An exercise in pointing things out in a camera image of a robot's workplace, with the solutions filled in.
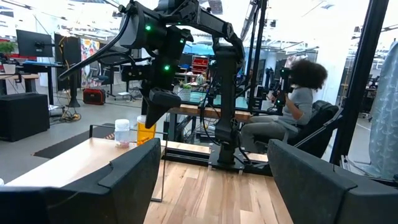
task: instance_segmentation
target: clear bottle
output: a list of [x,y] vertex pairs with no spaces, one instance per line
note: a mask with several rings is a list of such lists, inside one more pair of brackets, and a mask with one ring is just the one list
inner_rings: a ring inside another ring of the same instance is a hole
[[156,132],[156,124],[150,128],[145,128],[145,121],[147,116],[140,115],[137,117],[137,145],[140,146],[146,141],[153,139]]
[[114,122],[114,141],[116,147],[129,147],[130,121],[128,119],[117,119]]

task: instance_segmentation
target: gray pants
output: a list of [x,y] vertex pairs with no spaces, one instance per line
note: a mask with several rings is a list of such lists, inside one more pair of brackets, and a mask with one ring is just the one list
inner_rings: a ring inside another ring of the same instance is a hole
[[267,136],[268,139],[283,140],[286,129],[283,125],[276,123],[277,116],[253,116],[249,122],[242,127],[241,135],[243,146],[246,151],[258,153],[254,143],[255,136]]

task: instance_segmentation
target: white bottle cap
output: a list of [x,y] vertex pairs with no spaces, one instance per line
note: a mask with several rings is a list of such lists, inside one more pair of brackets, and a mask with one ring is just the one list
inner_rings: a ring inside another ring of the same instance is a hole
[[128,119],[117,119],[114,121],[115,131],[128,131],[130,130],[130,121]]
[[147,119],[146,115],[140,115],[137,117],[137,122],[141,123],[141,124],[145,124],[146,119]]

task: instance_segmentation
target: colorful poster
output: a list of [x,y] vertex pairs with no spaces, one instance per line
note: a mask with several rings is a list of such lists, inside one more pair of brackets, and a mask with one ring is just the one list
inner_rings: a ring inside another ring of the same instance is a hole
[[[98,41],[89,39],[80,39],[81,43],[81,60],[86,60],[88,57],[95,54],[100,49],[100,43]],[[98,75],[100,72],[100,66],[98,62],[93,62],[81,70],[81,86],[91,87],[98,86],[98,83],[92,78],[93,75]]]

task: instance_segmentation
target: gray shirt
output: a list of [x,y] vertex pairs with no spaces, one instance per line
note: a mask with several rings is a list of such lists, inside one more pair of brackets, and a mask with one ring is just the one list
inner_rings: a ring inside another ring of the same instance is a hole
[[298,120],[294,119],[288,107],[284,106],[283,116],[279,116],[278,119],[288,124],[306,125],[310,121],[312,115],[312,90],[309,88],[297,87],[292,93],[289,93],[289,99],[303,112],[303,116]]

